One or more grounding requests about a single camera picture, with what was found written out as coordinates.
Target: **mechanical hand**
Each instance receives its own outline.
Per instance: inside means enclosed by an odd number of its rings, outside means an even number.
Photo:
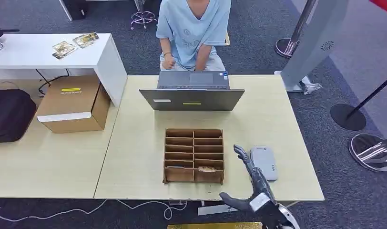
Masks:
[[[251,183],[253,185],[253,194],[250,198],[241,200],[232,198],[227,193],[222,192],[219,195],[225,204],[238,210],[251,212],[260,211],[263,218],[262,224],[268,229],[300,229],[292,213],[290,213],[283,205],[276,202],[261,169],[255,167],[245,150],[238,145],[234,145],[234,151],[238,154],[238,158],[244,162],[245,167],[250,174]]]

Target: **light wooden table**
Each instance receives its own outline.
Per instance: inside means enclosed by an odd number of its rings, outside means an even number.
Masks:
[[[158,76],[129,76],[95,198],[220,200],[252,194],[249,175],[233,144],[273,149],[279,178],[271,182],[278,201],[322,201],[323,193],[307,153],[282,79],[277,75],[230,76],[245,89],[231,112],[153,111],[139,88],[155,88]],[[224,184],[163,184],[166,128],[220,128],[224,134]]]
[[[10,81],[39,103],[39,80]],[[93,198],[117,111],[111,105],[105,130],[71,134],[34,118],[21,140],[0,143],[0,197]]]

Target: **red rope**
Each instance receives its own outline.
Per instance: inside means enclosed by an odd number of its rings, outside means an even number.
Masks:
[[[384,9],[385,11],[387,11],[387,0],[370,0],[370,1],[376,4],[377,6],[379,6],[380,8]]]

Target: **gray laptop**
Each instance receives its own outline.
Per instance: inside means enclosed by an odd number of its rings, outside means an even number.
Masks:
[[[227,72],[160,72],[156,89],[139,89],[154,110],[232,111],[244,93]]]

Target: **cardboard organizer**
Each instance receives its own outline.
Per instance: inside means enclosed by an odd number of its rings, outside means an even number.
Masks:
[[[223,131],[220,129],[166,129],[164,180],[223,183]]]

